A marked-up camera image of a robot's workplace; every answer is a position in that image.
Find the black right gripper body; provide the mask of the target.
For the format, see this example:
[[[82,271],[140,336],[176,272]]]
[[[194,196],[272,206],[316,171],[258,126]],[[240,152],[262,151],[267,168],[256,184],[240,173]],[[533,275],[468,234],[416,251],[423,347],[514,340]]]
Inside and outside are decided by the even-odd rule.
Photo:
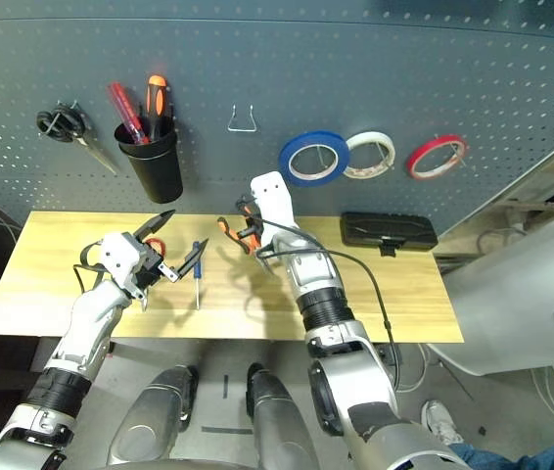
[[[239,239],[247,245],[260,245],[263,225],[260,211],[256,203],[247,196],[242,196],[236,202],[236,208],[243,216],[247,226],[237,233]]]

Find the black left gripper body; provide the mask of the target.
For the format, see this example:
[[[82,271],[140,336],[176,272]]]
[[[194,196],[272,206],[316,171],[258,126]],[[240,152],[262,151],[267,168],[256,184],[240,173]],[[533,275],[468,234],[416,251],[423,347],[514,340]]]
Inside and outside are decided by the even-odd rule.
[[[140,258],[134,269],[133,283],[138,289],[148,289],[162,278],[175,283],[174,267],[165,263],[166,244],[159,237],[149,236],[145,241],[137,241]]]

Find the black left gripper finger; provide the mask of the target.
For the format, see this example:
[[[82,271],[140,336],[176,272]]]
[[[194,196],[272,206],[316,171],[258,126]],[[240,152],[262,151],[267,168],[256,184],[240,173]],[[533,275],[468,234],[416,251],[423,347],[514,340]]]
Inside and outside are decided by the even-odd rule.
[[[157,233],[173,217],[176,210],[161,212],[144,222],[135,232],[138,241],[145,241],[150,235]]]
[[[189,254],[185,257],[183,262],[174,268],[176,279],[181,280],[190,271],[193,271],[195,267],[200,263],[203,253],[207,247],[208,239],[201,242],[197,241],[193,243],[193,247]]]

